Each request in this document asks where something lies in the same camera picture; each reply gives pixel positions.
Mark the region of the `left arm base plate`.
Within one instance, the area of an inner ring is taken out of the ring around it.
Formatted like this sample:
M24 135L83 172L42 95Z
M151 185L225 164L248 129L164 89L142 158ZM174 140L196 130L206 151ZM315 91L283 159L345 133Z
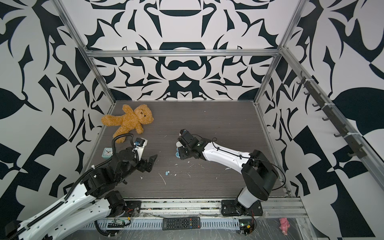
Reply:
M140 213L141 213L141 205L142 205L142 202L139 201L139 200L129 200L129 201L125 201L126 203L126 206L124 208L124 214L121 215L121 217L123 218L127 218L127 217L136 217L138 216Z

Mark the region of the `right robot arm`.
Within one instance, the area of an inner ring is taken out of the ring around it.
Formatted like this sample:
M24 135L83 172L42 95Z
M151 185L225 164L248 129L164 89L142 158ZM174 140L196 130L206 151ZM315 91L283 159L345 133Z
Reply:
M237 211L246 211L257 201L268 200L279 178L277 166L258 150L239 152L216 143L217 139L178 137L178 153L182 160L195 158L224 165L240 173L246 186L235 200Z

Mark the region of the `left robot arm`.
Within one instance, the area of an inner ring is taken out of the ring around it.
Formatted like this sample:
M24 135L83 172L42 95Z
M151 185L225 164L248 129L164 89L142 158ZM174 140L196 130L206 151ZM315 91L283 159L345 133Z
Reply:
M85 225L123 214L126 202L115 187L134 171L151 172L157 155L142 159L143 148L127 148L86 171L68 193L34 215L6 225L8 240L61 240Z

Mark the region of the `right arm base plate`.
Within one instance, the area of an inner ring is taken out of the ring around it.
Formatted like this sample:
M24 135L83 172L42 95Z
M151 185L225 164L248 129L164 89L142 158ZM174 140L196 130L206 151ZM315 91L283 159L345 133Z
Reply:
M237 216L262 216L263 208L260 200L253 203L250 208L242 206L236 200L222 200L221 201L221 214L225 217Z

